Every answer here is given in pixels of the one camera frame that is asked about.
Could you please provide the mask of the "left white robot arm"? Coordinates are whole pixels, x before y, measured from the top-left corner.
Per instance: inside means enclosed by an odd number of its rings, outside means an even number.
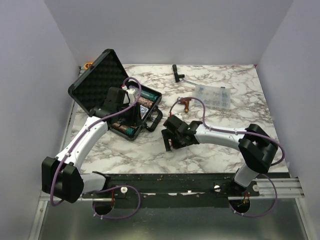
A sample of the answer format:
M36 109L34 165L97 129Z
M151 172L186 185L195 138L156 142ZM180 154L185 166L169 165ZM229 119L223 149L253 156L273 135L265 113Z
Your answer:
M42 191L50 195L54 207L64 201L74 203L83 193L95 192L101 198L110 194L111 185L106 176L93 172L82 177L80 169L93 146L109 130L110 121L138 106L142 86L139 84L136 90L122 86L109 91L116 93L111 97L112 107L116 105L116 98L124 94L120 104L125 108L103 117L89 116L69 145L56 157L46 157L41 164Z

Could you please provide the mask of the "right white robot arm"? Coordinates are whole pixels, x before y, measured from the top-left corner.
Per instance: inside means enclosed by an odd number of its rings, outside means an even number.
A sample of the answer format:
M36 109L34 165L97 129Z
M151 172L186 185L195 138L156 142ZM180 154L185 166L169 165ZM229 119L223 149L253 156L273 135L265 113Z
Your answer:
M267 174L278 151L278 145L257 124L247 128L223 128L214 131L202 121L186 123L171 116L161 131L165 150L191 145L213 144L239 151L244 159L230 183L230 191L241 196L260 174Z

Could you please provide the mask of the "black poker chip case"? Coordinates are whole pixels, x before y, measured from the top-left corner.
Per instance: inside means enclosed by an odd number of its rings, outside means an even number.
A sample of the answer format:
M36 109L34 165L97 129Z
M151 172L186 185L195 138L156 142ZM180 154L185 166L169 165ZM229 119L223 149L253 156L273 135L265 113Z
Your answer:
M141 85L142 93L138 100L140 105L149 108L147 116L143 119L139 127L127 126L118 122L118 116L110 121L109 129L128 139L135 140L142 129L153 132L163 117L158 108L162 99L162 94L145 85L137 84L134 80L128 79L128 74L120 62L116 52L113 49L106 49L92 63L90 68L68 88L68 94L90 117L102 118L120 111L122 106L120 100L124 97L122 93L115 100L115 106L112 106L111 97L115 97L115 92L110 89L138 89Z

